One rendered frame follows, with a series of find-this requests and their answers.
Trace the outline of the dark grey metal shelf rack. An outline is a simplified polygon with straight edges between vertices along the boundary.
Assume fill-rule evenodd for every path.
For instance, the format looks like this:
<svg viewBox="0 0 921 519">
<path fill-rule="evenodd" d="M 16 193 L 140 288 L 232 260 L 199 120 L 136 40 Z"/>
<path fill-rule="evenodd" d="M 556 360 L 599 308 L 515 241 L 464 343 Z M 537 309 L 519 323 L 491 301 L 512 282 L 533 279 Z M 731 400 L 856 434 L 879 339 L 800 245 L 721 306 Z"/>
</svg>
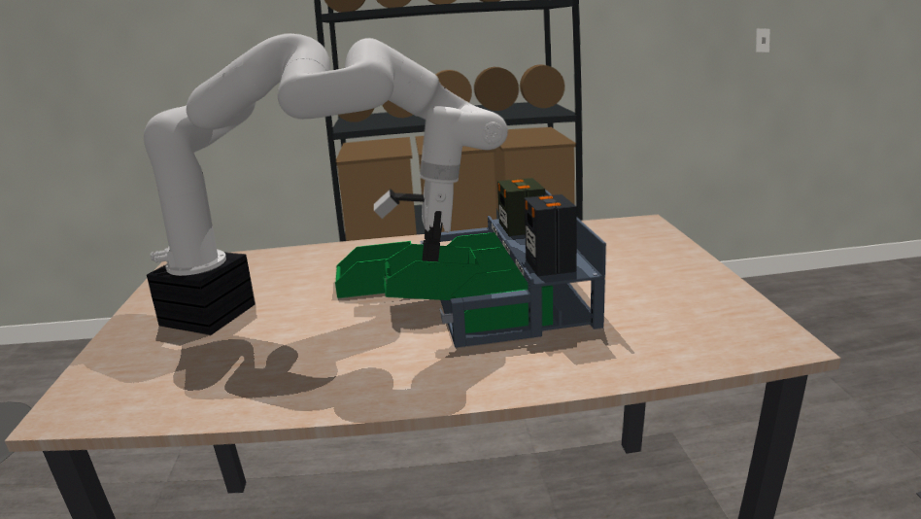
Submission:
<svg viewBox="0 0 921 519">
<path fill-rule="evenodd" d="M 499 219 L 493 220 L 491 216 L 488 216 L 488 227 L 441 232 L 440 242 L 453 241 L 457 236 L 491 232 L 495 233 L 519 268 L 528 282 L 528 289 L 441 300 L 444 310 L 444 314 L 440 310 L 441 320 L 443 324 L 448 324 L 455 348 L 541 337 L 542 331 L 551 329 L 585 325 L 591 325 L 593 329 L 603 329 L 606 243 L 581 220 L 577 218 L 576 272 L 537 276 L 526 261 L 526 235 L 509 236 L 499 223 Z M 591 308 L 570 285 L 583 281 L 591 281 Z M 542 287 L 552 285 L 553 324 L 542 327 Z M 528 302 L 528 326 L 465 333 L 464 310 Z"/>
</svg>

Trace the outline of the green bin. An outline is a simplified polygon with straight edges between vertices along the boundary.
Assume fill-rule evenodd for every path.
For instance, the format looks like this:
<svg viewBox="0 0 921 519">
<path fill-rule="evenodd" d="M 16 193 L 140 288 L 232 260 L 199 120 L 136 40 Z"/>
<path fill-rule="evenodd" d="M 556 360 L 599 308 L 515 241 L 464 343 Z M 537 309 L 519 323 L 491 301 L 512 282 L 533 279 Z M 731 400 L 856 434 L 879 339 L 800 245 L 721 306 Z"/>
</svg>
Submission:
<svg viewBox="0 0 921 519">
<path fill-rule="evenodd" d="M 386 297 L 450 300 L 479 273 L 471 248 L 440 246 L 438 261 L 423 261 L 423 249 L 423 244 L 410 244 L 385 260 Z"/>
<path fill-rule="evenodd" d="M 410 244 L 404 241 L 355 247 L 336 265 L 337 297 L 384 294 L 385 260 Z"/>
<path fill-rule="evenodd" d="M 528 289 L 518 269 L 475 273 L 451 298 L 499 294 Z M 529 304 L 464 310 L 465 333 L 509 329 L 529 325 Z M 553 286 L 542 287 L 542 327 L 553 324 Z"/>
<path fill-rule="evenodd" d="M 518 269 L 494 232 L 457 236 L 447 246 L 471 248 L 479 273 Z"/>
</svg>

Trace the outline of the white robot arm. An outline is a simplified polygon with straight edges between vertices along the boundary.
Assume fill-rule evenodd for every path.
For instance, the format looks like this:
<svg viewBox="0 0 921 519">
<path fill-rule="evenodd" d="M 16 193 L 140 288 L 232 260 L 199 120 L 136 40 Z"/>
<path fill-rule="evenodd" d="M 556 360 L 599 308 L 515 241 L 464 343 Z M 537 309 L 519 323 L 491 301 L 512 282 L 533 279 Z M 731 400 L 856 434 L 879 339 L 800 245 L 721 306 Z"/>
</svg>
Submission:
<svg viewBox="0 0 921 519">
<path fill-rule="evenodd" d="M 430 179 L 458 179 L 463 146 L 493 150 L 508 134 L 501 116 L 456 96 L 432 72 L 378 40 L 357 41 L 345 68 L 330 71 L 328 54 L 316 40 L 299 34 L 271 37 L 198 86 L 186 106 L 161 112 L 146 125 L 144 143 L 169 244 L 152 252 L 151 260 L 166 261 L 169 274 L 199 274 L 226 261 L 225 252 L 217 250 L 194 152 L 245 121 L 254 102 L 278 83 L 279 104 L 296 119 L 365 111 L 388 98 L 425 119 L 420 174 Z"/>
</svg>

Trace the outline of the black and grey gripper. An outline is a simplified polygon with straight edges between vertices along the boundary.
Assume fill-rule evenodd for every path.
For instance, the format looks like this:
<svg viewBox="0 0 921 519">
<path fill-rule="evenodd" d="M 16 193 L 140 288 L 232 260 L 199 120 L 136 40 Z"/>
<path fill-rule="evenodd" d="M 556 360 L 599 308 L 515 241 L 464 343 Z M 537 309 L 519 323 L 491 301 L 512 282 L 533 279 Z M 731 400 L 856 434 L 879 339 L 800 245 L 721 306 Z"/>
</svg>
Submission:
<svg viewBox="0 0 921 519">
<path fill-rule="evenodd" d="M 437 180 L 424 177 L 422 220 L 425 226 L 423 261 L 438 261 L 442 226 L 451 231 L 454 183 L 456 180 Z M 424 210 L 424 211 L 423 211 Z"/>
</svg>

